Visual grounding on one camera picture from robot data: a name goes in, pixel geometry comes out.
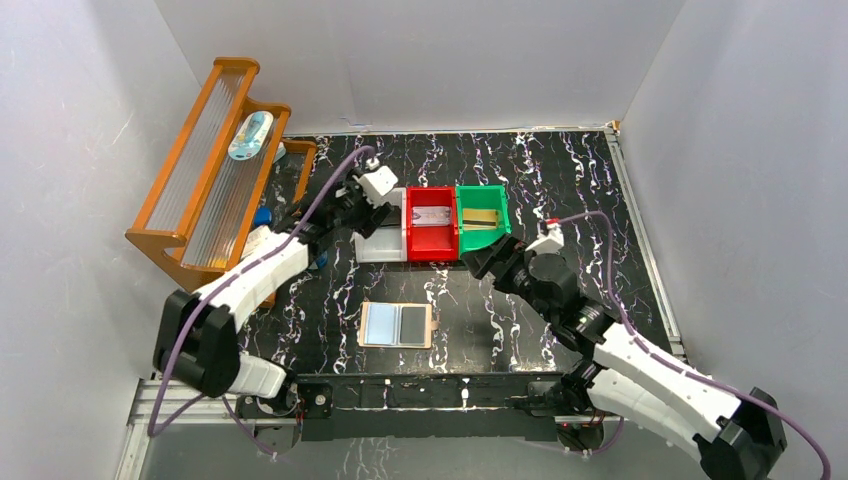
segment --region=gray wall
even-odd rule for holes
[[[694,363],[776,395],[848,478],[848,4],[690,0],[622,126]],[[817,478],[797,435],[774,478]]]
[[[314,133],[621,119],[683,0],[156,3],[199,79],[255,57],[251,91]]]
[[[173,286],[123,237],[199,91],[152,1],[0,4],[0,470],[114,475]]]

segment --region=marble tabletop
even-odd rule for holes
[[[539,222],[602,210],[615,228],[615,285],[637,328],[668,350],[648,270],[636,240],[603,132],[402,134],[310,138],[313,174],[360,145],[376,147],[398,186],[506,187],[512,234],[535,239]],[[296,178],[274,166],[263,202],[282,217]],[[564,228],[562,255],[587,295],[602,299],[608,239],[602,225]],[[336,235],[322,270],[305,272],[277,292],[276,305],[246,324],[242,347],[299,373],[483,373],[567,371],[576,356],[515,296],[493,291],[460,264],[357,264],[352,234]],[[430,303],[440,328],[429,350],[361,348],[363,301]]]

